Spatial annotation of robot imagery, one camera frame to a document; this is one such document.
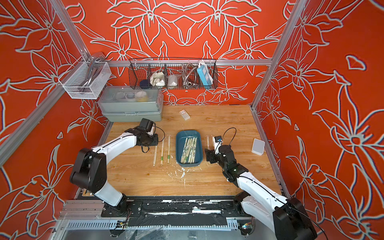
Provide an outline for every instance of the blue tray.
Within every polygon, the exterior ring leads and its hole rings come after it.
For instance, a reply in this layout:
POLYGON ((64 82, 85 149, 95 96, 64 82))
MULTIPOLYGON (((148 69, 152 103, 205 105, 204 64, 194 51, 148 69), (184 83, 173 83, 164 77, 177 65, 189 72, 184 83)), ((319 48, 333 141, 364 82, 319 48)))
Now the blue tray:
POLYGON ((176 135, 176 162, 182 167, 196 167, 200 165, 201 161, 203 161, 203 147, 201 145, 200 133, 195 130, 178 132, 176 135), (187 137, 197 137, 195 162, 191 164, 180 163, 187 137))

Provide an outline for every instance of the white box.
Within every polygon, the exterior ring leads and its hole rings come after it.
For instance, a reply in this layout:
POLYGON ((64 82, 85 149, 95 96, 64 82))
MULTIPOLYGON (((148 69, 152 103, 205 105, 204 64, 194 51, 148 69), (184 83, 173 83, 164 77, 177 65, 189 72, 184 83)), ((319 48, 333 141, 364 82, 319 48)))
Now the white box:
POLYGON ((255 138, 253 141, 252 152, 257 155, 262 155, 264 153, 264 145, 264 141, 255 138))

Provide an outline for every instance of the plastic wrap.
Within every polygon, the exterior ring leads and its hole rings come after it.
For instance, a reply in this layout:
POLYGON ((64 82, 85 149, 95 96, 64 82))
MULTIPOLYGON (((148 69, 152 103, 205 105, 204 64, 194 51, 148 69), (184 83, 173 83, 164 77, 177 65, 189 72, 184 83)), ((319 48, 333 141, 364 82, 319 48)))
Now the plastic wrap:
POLYGON ((169 230, 163 226, 152 227, 141 230, 141 228, 130 228, 125 232, 125 240, 167 240, 169 230))
POLYGON ((177 86, 181 74, 172 74, 168 78, 168 89, 173 89, 177 86))

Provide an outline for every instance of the plastic container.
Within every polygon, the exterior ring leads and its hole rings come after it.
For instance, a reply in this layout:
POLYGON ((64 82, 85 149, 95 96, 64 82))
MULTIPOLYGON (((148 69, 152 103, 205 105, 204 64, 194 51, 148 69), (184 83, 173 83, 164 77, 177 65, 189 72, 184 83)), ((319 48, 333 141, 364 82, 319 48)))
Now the plastic container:
POLYGON ((99 100, 102 114, 111 122, 161 121, 164 96, 158 89, 108 86, 99 100))
POLYGON ((176 134, 176 162, 182 167, 196 167, 200 165, 201 161, 203 161, 203 147, 201 145, 200 133, 195 130, 178 132, 176 134), (191 164, 180 163, 187 137, 197 137, 195 162, 191 164))
POLYGON ((111 76, 111 69, 109 68, 108 63, 103 64, 100 74, 89 84, 89 86, 82 86, 85 81, 88 66, 84 62, 79 64, 79 68, 77 68, 75 73, 63 84, 64 90, 71 98, 97 99, 111 76))

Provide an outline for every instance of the white robotic arm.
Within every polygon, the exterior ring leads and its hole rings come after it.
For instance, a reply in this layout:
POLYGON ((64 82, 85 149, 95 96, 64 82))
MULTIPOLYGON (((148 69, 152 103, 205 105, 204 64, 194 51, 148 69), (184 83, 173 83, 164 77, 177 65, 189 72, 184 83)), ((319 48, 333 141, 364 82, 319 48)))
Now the white robotic arm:
POLYGON ((149 147, 158 144, 154 134, 154 122, 142 119, 140 125, 126 130, 119 137, 92 149, 79 151, 73 166, 70 182, 87 189, 116 212, 126 211, 126 196, 117 191, 107 180, 107 164, 125 150, 134 147, 149 147))
POLYGON ((274 192, 257 180, 244 166, 236 162, 230 145, 222 145, 222 137, 214 137, 214 150, 205 150, 207 161, 218 163, 223 175, 244 192, 234 199, 234 207, 239 214, 249 214, 269 229, 278 240, 315 239, 317 233, 308 215, 295 198, 274 192))

